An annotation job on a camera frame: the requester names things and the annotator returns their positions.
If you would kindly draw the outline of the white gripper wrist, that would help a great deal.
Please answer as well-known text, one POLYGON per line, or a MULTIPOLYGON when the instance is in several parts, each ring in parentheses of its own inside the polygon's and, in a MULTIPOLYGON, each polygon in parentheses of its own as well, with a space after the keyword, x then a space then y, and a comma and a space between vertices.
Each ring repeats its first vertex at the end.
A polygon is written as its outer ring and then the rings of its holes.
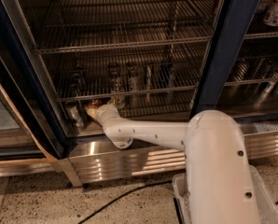
POLYGON ((102 105, 97 110, 86 107, 86 113, 92 119, 97 119, 103 127, 113 126, 115 123, 122 121, 122 117, 114 106, 114 98, 112 97, 107 101, 107 105, 102 105))

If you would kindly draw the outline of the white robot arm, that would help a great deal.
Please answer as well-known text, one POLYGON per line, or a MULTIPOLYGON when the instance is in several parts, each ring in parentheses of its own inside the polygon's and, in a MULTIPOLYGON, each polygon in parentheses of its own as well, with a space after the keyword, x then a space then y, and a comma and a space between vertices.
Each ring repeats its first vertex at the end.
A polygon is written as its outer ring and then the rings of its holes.
POLYGON ((188 122, 158 122, 124 119, 114 105, 86 112, 120 149, 138 139, 185 153, 192 224, 260 224, 243 133, 229 115, 205 110, 188 122))

